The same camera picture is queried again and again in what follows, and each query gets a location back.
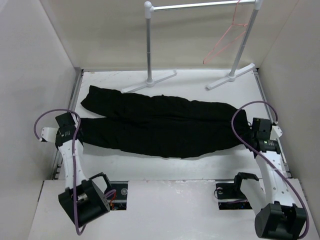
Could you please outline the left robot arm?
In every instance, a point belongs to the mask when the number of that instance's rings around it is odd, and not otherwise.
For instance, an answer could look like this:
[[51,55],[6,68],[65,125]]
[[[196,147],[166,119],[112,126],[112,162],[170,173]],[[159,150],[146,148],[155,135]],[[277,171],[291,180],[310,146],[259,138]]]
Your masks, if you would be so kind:
[[55,118],[58,130],[55,146],[62,156],[65,190],[58,201],[79,232],[88,223],[110,212],[108,198],[116,193],[107,175],[100,172],[86,177],[82,167],[83,134],[71,112]]

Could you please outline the black trousers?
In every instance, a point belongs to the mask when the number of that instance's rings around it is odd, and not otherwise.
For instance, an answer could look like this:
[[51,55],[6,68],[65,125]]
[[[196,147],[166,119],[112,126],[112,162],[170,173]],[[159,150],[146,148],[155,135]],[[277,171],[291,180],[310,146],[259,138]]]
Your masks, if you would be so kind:
[[227,150],[252,135],[245,110],[222,102],[147,96],[90,86],[81,105],[85,143],[162,158],[194,158]]

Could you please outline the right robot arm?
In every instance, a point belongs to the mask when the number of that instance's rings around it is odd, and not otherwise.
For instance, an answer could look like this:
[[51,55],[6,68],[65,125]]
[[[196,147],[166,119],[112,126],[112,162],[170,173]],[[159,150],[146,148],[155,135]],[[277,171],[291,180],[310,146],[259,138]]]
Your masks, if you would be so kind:
[[236,197],[249,201],[259,238],[297,240],[306,228],[307,211],[296,205],[284,180],[281,149],[273,139],[275,128],[268,119],[253,119],[249,150],[259,166],[263,185],[255,174],[240,172],[231,190]]

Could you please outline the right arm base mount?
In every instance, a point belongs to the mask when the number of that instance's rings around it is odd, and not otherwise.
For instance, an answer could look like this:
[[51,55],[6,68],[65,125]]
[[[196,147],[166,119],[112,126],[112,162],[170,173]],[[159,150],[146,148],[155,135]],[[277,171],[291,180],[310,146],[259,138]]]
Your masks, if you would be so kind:
[[235,188],[235,183],[231,180],[216,181],[213,195],[221,211],[252,209],[245,195]]

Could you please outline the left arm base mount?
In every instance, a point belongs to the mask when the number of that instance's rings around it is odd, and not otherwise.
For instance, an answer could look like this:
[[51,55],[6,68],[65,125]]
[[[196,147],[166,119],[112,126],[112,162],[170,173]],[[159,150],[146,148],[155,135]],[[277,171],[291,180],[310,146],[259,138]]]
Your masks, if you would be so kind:
[[105,196],[111,211],[124,211],[127,209],[128,181],[111,181],[111,187],[105,190]]

